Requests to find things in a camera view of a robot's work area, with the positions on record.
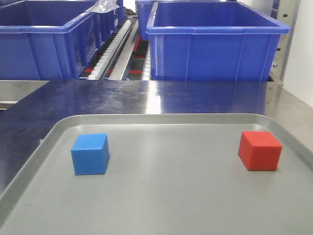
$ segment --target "gray tray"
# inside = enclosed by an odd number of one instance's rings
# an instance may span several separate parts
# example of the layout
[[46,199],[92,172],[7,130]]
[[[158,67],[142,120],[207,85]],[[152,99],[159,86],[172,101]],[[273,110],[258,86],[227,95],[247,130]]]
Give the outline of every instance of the gray tray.
[[[249,172],[243,130],[283,144],[276,172]],[[105,175],[75,176],[79,134],[108,133]],[[313,154],[249,114],[87,115],[58,122],[0,199],[1,235],[312,235]]]

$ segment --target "red stripe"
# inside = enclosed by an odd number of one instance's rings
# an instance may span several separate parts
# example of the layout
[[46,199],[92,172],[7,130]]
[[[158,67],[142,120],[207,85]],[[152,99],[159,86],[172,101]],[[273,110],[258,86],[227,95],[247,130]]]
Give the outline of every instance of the red stripe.
[[146,58],[145,55],[135,55],[134,57],[135,57],[135,58],[143,58],[143,59]]
[[140,70],[130,70],[129,74],[142,74],[142,71],[140,71]]
[[92,72],[93,69],[85,69],[85,72]]
[[140,40],[141,40],[141,36],[139,35],[139,36],[137,37],[137,40],[136,40],[136,43],[135,43],[135,46],[134,46],[134,50],[133,50],[133,51],[137,51]]

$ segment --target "blue surface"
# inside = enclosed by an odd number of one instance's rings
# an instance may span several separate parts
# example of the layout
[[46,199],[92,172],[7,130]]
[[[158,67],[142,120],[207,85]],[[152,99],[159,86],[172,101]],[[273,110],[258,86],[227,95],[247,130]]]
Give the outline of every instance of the blue surface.
[[79,135],[71,149],[75,175],[105,174],[110,155],[107,134]]
[[114,11],[108,13],[100,13],[99,17],[99,27],[100,27],[100,36],[101,41],[106,42],[112,35],[115,30],[114,25]]
[[117,0],[116,1],[117,5],[119,5],[119,8],[116,10],[117,11],[117,22],[118,25],[121,25],[121,23],[124,21],[125,16],[124,16],[124,1],[123,0]]
[[0,79],[79,78],[101,47],[96,1],[20,1],[0,7]]
[[[149,40],[149,35],[146,33],[148,19],[151,13],[153,3],[162,0],[136,0],[138,12],[139,35],[142,40]],[[167,0],[167,1],[193,1],[193,0]],[[196,1],[220,1],[220,0],[196,0]]]
[[267,81],[289,29],[239,2],[155,2],[147,24],[152,78]]

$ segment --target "metal table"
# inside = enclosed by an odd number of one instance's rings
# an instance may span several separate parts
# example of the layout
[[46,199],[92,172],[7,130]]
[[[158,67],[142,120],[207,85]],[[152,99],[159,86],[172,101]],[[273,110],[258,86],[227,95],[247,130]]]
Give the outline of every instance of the metal table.
[[313,151],[313,108],[274,82],[51,81],[0,113],[0,193],[65,117],[161,113],[263,114]]

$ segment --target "metal frame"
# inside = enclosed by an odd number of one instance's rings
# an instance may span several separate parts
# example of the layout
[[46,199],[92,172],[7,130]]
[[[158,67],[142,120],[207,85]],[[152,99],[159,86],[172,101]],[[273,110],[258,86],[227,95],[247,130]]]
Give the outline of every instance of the metal frame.
[[289,34],[281,36],[278,45],[278,51],[275,54],[275,58],[271,68],[271,78],[274,81],[284,81],[300,1],[301,0],[274,1],[271,16],[291,27],[291,31]]
[[130,58],[134,49],[138,36],[138,21],[136,20],[133,29],[129,35],[128,40],[125,43],[123,51],[119,55],[119,58],[113,68],[109,80],[123,80],[128,75],[130,70]]

